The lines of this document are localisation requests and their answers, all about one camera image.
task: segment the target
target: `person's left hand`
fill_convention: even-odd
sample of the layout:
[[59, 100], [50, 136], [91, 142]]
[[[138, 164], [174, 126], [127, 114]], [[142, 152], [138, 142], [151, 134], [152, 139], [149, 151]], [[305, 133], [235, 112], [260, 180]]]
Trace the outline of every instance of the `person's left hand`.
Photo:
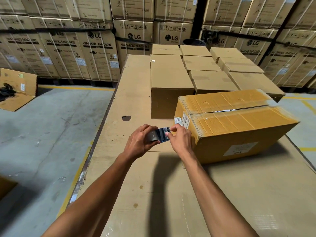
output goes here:
[[158, 127], [147, 124], [138, 127], [128, 138], [123, 154], [133, 161], [143, 156], [150, 148], [160, 143], [160, 141], [148, 142], [146, 140], [146, 135], [157, 129]]

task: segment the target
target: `forearm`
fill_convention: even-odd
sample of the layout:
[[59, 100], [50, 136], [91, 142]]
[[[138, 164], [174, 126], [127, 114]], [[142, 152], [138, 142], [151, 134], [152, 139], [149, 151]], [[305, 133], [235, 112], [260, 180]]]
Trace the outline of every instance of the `forearm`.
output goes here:
[[217, 184], [210, 179], [194, 154], [186, 155], [182, 159], [211, 236], [258, 236]]
[[132, 161], [120, 154], [43, 237], [100, 236], [131, 164]]

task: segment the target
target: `printed label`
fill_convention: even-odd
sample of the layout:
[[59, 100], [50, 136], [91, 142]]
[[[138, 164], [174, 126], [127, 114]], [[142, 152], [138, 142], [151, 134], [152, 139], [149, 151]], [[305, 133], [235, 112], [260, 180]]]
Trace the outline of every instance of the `printed label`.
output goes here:
[[86, 66], [87, 65], [86, 61], [83, 58], [77, 58], [76, 57], [76, 61], [77, 61], [78, 65], [80, 65], [80, 66]]
[[181, 117], [175, 117], [175, 118], [174, 118], [174, 124], [182, 125], [182, 119], [181, 119]]
[[294, 3], [296, 0], [286, 0], [285, 3]]
[[190, 124], [190, 120], [188, 118], [188, 116], [183, 112], [183, 116], [182, 116], [182, 126], [185, 128], [188, 128]]
[[287, 71], [288, 71], [288, 68], [282, 68], [281, 70], [279, 70], [277, 75], [284, 75]]
[[316, 70], [311, 70], [308, 74], [307, 74], [307, 76], [313, 76], [313, 75], [315, 75], [316, 74]]
[[6, 58], [10, 63], [20, 63], [19, 60], [13, 55], [6, 55]]
[[252, 143], [246, 143], [246, 144], [241, 144], [241, 145], [232, 145], [228, 151], [224, 154], [226, 155], [237, 155], [240, 153], [247, 153], [250, 151], [256, 144], [259, 142], [252, 142]]
[[111, 68], [119, 68], [119, 62], [110, 61]]
[[53, 64], [51, 58], [48, 57], [48, 56], [41, 56], [41, 59], [42, 59], [42, 62], [43, 62], [45, 65], [52, 65], [52, 64]]

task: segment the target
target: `yellow floor line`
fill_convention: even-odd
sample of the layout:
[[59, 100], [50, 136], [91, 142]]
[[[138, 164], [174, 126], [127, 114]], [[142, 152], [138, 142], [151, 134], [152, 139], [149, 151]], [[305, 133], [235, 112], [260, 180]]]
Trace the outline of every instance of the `yellow floor line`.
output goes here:
[[301, 100], [301, 102], [316, 115], [316, 109], [310, 103], [305, 100]]
[[294, 100], [316, 100], [316, 98], [309, 97], [296, 97], [296, 96], [285, 96], [283, 99], [294, 99]]
[[41, 88], [57, 88], [57, 89], [71, 89], [71, 90], [97, 90], [97, 91], [114, 91], [114, 88], [95, 88], [95, 87], [65, 87], [65, 86], [52, 86], [52, 85], [38, 85]]
[[316, 151], [316, 148], [299, 147], [300, 151]]
[[73, 193], [73, 191], [74, 191], [74, 189], [75, 189], [75, 186], [76, 186], [76, 184], [77, 184], [77, 181], [78, 181], [78, 179], [79, 179], [79, 176], [81, 175], [82, 168], [83, 168], [83, 166], [84, 166], [84, 164], [85, 164], [85, 162], [86, 162], [86, 159], [88, 158], [88, 155], [89, 155], [89, 152], [90, 152], [92, 143], [93, 143], [93, 141], [90, 142], [90, 146], [87, 148], [87, 151], [86, 151], [86, 153], [85, 153], [85, 155], [84, 155], [84, 158], [83, 158], [83, 160], [82, 160], [82, 162], [81, 162], [81, 164], [80, 164], [80, 166], [79, 166], [79, 168], [78, 168], [78, 170], [77, 170], [77, 173], [76, 173], [76, 175], [75, 175], [75, 177], [74, 177], [74, 179], [73, 179], [73, 181], [72, 181], [72, 183], [71, 183], [71, 186], [70, 186], [70, 188], [69, 188], [69, 190], [68, 190], [68, 193], [67, 193], [67, 195], [66, 195], [66, 197], [65, 197], [65, 199], [64, 199], [63, 204], [61, 205], [61, 207], [60, 207], [60, 209], [59, 209], [59, 212], [58, 212], [56, 218], [58, 218], [62, 213], [64, 213], [64, 211], [65, 211], [66, 208], [67, 208], [67, 205], [68, 205], [69, 200], [70, 200], [70, 198], [71, 198], [71, 195], [72, 195], [72, 193]]

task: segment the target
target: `person's right hand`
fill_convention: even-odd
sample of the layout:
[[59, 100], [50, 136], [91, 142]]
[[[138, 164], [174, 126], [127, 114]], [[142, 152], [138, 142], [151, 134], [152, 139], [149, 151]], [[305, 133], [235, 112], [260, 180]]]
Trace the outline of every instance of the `person's right hand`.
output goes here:
[[165, 135], [169, 138], [172, 148], [179, 157], [183, 159], [187, 154], [194, 156], [191, 144], [191, 131], [179, 124], [170, 127], [170, 131], [177, 132], [175, 135], [166, 132]]

